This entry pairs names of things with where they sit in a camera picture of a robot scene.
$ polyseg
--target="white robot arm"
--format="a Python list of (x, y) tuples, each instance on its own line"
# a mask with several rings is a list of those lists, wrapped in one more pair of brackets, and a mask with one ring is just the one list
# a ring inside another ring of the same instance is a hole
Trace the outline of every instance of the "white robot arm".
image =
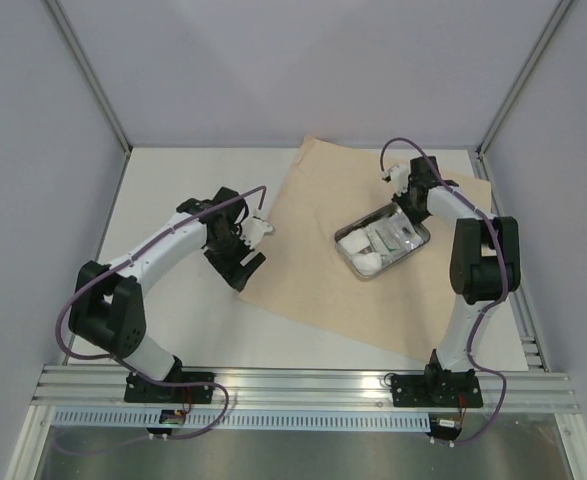
[[(429, 157), (429, 160), (437, 171), (435, 157)], [(458, 395), (463, 395), (469, 407), (473, 407), (478, 399), (468, 394), (478, 389), (469, 359), (469, 338), (474, 340), (475, 345), (481, 341), (486, 320), (491, 314), (491, 310), (483, 310), (501, 297), (503, 287), (495, 245), (483, 216), (498, 234), (509, 292), (516, 290), (520, 284), (517, 222), (512, 217), (496, 217), (490, 212), (469, 208), (456, 196), (458, 185), (447, 180), (447, 187), (444, 187), (424, 157), (411, 160), (410, 167), (394, 165), (383, 172), (382, 178), (393, 184), (396, 191), (393, 201), (411, 223), (419, 224), (432, 215), (455, 232), (449, 277), (457, 295), (448, 328), (442, 342), (433, 351), (423, 378), (419, 381), (409, 376), (393, 378), (394, 404), (425, 406), (449, 402), (455, 406)], [(472, 336), (480, 313), (485, 313), (484, 321)]]
[(190, 199), (169, 221), (138, 247), (105, 265), (85, 264), (76, 290), (111, 266), (128, 262), (117, 274), (95, 285), (71, 310), (71, 331), (125, 361), (153, 380), (166, 380), (181, 362), (160, 347), (146, 331), (143, 299), (155, 283), (184, 257), (206, 249), (204, 255), (234, 289), (241, 291), (265, 261), (255, 248), (273, 227), (256, 210), (248, 215), (244, 200), (196, 221), (186, 220), (238, 194), (222, 188), (213, 200)]

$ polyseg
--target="black mounting bracket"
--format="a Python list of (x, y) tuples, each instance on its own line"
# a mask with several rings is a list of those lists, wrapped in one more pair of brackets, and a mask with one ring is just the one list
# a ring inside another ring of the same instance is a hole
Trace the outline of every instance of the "black mounting bracket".
[[(168, 383), (213, 382), (213, 372), (189, 372), (182, 370), (182, 362), (175, 359), (173, 368), (164, 379)], [(147, 382), (133, 373), (126, 377), (125, 403), (189, 403), (185, 400), (188, 394), (193, 405), (210, 405), (213, 398), (213, 387), (190, 387), (188, 392), (181, 387), (160, 387)]]
[(435, 350), (423, 374), (391, 374), (389, 377), (394, 407), (460, 408), (462, 403), (466, 408), (484, 406), (475, 371), (443, 370)]
[[(520, 241), (517, 221), (513, 217), (495, 217), (491, 224), (506, 266), (508, 291), (520, 286)], [(502, 274), (495, 255), (484, 256), (482, 247), (495, 250), (486, 224), (475, 218), (461, 218), (455, 224), (449, 278), (453, 291), (469, 305), (497, 300), (502, 295)]]

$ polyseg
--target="metal tray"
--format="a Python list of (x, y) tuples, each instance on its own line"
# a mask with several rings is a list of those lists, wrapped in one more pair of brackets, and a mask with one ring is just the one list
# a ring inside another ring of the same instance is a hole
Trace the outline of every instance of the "metal tray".
[(404, 212), (402, 212), (402, 209), (397, 204), (390, 203), (390, 204), (380, 208), (379, 210), (376, 210), (375, 212), (367, 215), (366, 217), (360, 218), (359, 220), (357, 220), (357, 221), (351, 223), (350, 225), (347, 225), (346, 227), (341, 228), (337, 232), (335, 232), (335, 235), (333, 236), (333, 238), (335, 240), (335, 248), (337, 249), (340, 256), (344, 259), (346, 264), (349, 266), (349, 268), (353, 271), (355, 276), (357, 278), (359, 278), (360, 280), (366, 281), (366, 280), (371, 280), (372, 278), (377, 277), (382, 272), (391, 268), (393, 265), (396, 265), (400, 260), (403, 260), (406, 257), (408, 257), (409, 255), (417, 252), (420, 248), (422, 248), (424, 245), (426, 245), (429, 242), (429, 240), (431, 239), (431, 234), (426, 229), (426, 227), (424, 227), (422, 224), (413, 225), (413, 228), (415, 229), (415, 233), (417, 233), (423, 241), (423, 243), (421, 245), (417, 246), (416, 248), (414, 248), (413, 250), (411, 250), (409, 252), (406, 252), (406, 254), (402, 255), (401, 257), (396, 258), (392, 262), (383, 266), (379, 272), (376, 272), (373, 275), (361, 274), (357, 270), (357, 268), (355, 268), (355, 266), (353, 265), (353, 263), (351, 261), (351, 255), (349, 255), (349, 253), (346, 250), (344, 250), (344, 248), (342, 248), (338, 242), (340, 240), (342, 240), (344, 237), (346, 237), (353, 230), (357, 230), (359, 228), (364, 228), (367, 225), (369, 225), (370, 223), (376, 222), (376, 221), (381, 220), (383, 218), (390, 218), (394, 215), (404, 216)]

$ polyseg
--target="black joint module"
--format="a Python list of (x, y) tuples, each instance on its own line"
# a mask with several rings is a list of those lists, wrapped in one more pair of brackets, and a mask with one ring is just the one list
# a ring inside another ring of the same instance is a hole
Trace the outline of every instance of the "black joint module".
[[(520, 244), (517, 221), (513, 217), (495, 217), (491, 223), (506, 265), (508, 291), (520, 286)], [(469, 305), (477, 301), (497, 300), (502, 294), (502, 277), (495, 255), (483, 256), (482, 246), (495, 250), (488, 227), (482, 220), (459, 219), (455, 225), (449, 277), (451, 286)]]
[[(429, 160), (438, 170), (436, 158), (429, 157)], [(411, 160), (408, 190), (402, 195), (393, 195), (393, 201), (402, 209), (409, 221), (417, 225), (431, 216), (426, 205), (429, 190), (439, 185), (439, 180), (424, 157), (414, 158)]]
[[(211, 200), (196, 200), (195, 198), (189, 198), (186, 202), (180, 204), (176, 211), (178, 213), (188, 213), (190, 215), (195, 215), (196, 213), (200, 213), (206, 210), (209, 207), (219, 205), (222, 202), (226, 202), (231, 200), (239, 195), (238, 192), (235, 190), (231, 190), (227, 187), (220, 188), (215, 196)], [(213, 212), (208, 215), (204, 215), (200, 222), (209, 225), (211, 220), (215, 217), (223, 216), (231, 223), (235, 222), (237, 217), (242, 213), (243, 210), (247, 209), (248, 205), (244, 199), (238, 200), (235, 203), (223, 208), (222, 210), (218, 210), (217, 212)]]
[[(175, 364), (164, 382), (191, 383), (213, 382), (213, 372), (189, 372), (182, 370), (182, 362), (175, 359)], [(189, 387), (188, 391), (182, 387), (160, 387), (147, 382), (138, 375), (130, 374), (126, 378), (125, 403), (186, 403), (190, 398), (193, 405), (210, 405), (213, 398), (213, 387)]]
[(390, 375), (393, 406), (481, 408), (484, 405), (480, 382), (473, 370), (451, 372), (443, 370), (435, 351), (421, 375)]
[[(75, 290), (109, 269), (90, 261), (80, 269)], [(135, 277), (111, 275), (82, 295), (71, 308), (69, 329), (117, 358), (126, 358), (142, 342), (146, 317), (142, 287)]]

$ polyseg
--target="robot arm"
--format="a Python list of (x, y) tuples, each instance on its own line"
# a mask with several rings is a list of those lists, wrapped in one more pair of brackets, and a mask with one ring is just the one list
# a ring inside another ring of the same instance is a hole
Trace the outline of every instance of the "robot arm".
[[(197, 221), (185, 222), (237, 195), (222, 188), (212, 200), (190, 199), (158, 232), (130, 252), (105, 265), (85, 264), (78, 274), (76, 291), (111, 266), (130, 261), (79, 298), (71, 310), (71, 331), (153, 380), (166, 380), (171, 372), (180, 370), (180, 360), (148, 335), (143, 299), (180, 260), (202, 248), (229, 286), (242, 291), (266, 260), (263, 254), (255, 253), (255, 248), (264, 235), (273, 233), (273, 227), (259, 211), (249, 217), (243, 199)], [(163, 235), (167, 229), (170, 233)]]
[[(430, 157), (437, 168), (435, 157)], [(429, 216), (443, 220), (455, 232), (449, 277), (457, 294), (444, 339), (434, 352), (432, 362), (437, 368), (453, 373), (467, 372), (473, 367), (467, 355), (467, 340), (480, 311), (500, 298), (502, 279), (486, 224), (477, 211), (462, 203), (454, 193), (441, 185), (423, 157), (408, 165), (395, 165), (383, 174), (392, 182), (396, 194), (393, 200), (402, 208), (411, 223), (417, 224)], [(459, 186), (450, 180), (450, 188)], [(500, 247), (507, 268), (508, 291), (520, 284), (520, 258), (517, 222), (512, 217), (496, 217), (483, 212), (498, 232)], [(492, 254), (485, 255), (487, 250)], [(475, 334), (479, 343), (487, 325), (486, 319)]]

